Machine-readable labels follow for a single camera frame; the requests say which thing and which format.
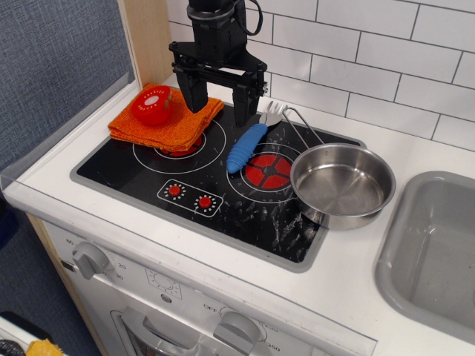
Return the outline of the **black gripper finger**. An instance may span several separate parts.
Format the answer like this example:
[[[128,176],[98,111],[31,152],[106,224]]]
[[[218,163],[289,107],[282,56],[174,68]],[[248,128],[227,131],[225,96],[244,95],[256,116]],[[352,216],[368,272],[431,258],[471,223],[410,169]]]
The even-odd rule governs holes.
[[[254,88],[237,85],[233,88],[232,97],[235,123],[238,127],[243,127],[256,114],[259,95]]]
[[[198,113],[204,109],[209,100],[206,81],[202,80],[195,72],[176,70],[175,74],[188,109],[192,113]]]

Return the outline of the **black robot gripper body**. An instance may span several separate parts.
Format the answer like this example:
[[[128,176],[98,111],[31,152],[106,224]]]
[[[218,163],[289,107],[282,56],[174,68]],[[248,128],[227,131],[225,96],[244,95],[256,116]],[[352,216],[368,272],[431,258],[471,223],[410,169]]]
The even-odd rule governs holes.
[[[247,49],[248,38],[262,29],[263,14],[258,15],[255,30],[247,27],[245,13],[190,13],[194,40],[172,42],[174,73],[195,72],[206,81],[233,88],[244,85],[254,88],[259,97],[266,92],[265,62]]]

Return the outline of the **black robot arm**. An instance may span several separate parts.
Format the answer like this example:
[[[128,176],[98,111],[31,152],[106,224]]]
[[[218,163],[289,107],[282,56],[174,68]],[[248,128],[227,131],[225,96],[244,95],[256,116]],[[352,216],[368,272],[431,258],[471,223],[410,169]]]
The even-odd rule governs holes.
[[[207,84],[232,89],[235,122],[243,127],[257,112],[259,98],[266,92],[267,65],[246,49],[248,38],[259,34],[263,12],[257,1],[258,23],[247,27],[244,1],[190,1],[187,16],[194,40],[172,42],[173,71],[186,106],[198,113],[207,105]]]

